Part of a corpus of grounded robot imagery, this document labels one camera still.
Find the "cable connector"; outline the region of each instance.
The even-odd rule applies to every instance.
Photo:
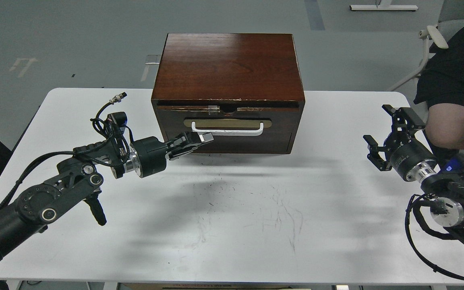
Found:
[[[120,94],[115,95],[112,99],[110,99],[109,103],[114,105],[115,103],[119,103],[124,97],[126,97],[126,92],[122,92]]]

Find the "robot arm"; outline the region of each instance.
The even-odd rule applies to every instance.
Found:
[[[117,95],[114,97],[115,102],[125,96],[125,93]],[[136,171],[143,178],[163,171],[166,159],[177,159],[213,140],[210,133],[201,135],[184,132],[165,143],[156,137],[134,141],[130,134],[128,145],[123,137],[127,128],[124,112],[109,114],[105,121],[99,119],[101,111],[111,103],[112,100],[92,119],[94,128],[105,136],[105,141],[61,152],[72,154],[72,157],[57,164],[58,175],[22,191],[14,202],[8,204],[24,177],[38,163],[57,154],[37,158],[26,168],[16,186],[0,204],[0,261],[33,234],[44,232],[48,224],[55,222],[82,200],[90,206],[98,224],[103,226],[106,223],[103,208],[97,199],[101,193],[103,176],[96,171],[96,164],[111,167],[115,178],[121,178],[129,171]]]
[[[383,105],[383,109],[392,117],[391,133],[382,147],[372,136],[363,136],[368,143],[367,157],[380,171],[394,168],[403,180],[417,180],[421,183],[420,188],[424,194],[413,196],[406,211],[408,240],[420,259],[434,271],[464,280],[464,277],[439,268],[425,259],[414,246],[409,231],[409,216],[412,211],[424,232],[440,239],[456,239],[464,244],[464,173],[434,171],[437,159],[414,137],[417,131],[425,128],[425,124],[411,108],[396,109],[390,105]],[[380,156],[381,152],[384,152],[385,160]],[[430,208],[433,220],[447,233],[429,228],[420,212],[424,206]]]

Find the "person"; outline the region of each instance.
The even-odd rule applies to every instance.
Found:
[[[425,135],[443,160],[464,149],[464,27],[448,45],[445,50],[431,46],[436,55],[425,66],[414,99],[415,104],[427,103]]]

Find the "wood grain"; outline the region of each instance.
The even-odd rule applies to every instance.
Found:
[[[186,118],[273,122],[260,136],[217,136],[199,152],[289,153],[305,103],[293,37],[170,33],[151,102],[167,139],[186,130]]]

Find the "gray floor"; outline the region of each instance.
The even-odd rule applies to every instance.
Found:
[[[153,88],[155,68],[144,79],[144,63],[148,55],[162,53],[167,33],[292,33],[305,90],[386,90],[418,66],[418,31],[437,21],[442,3],[394,0],[419,9],[352,12],[349,4],[373,1],[0,2],[0,141],[13,149],[53,88]],[[409,85],[402,92],[412,98],[414,88]],[[91,286],[103,288],[101,283]],[[81,282],[21,287],[86,288]]]

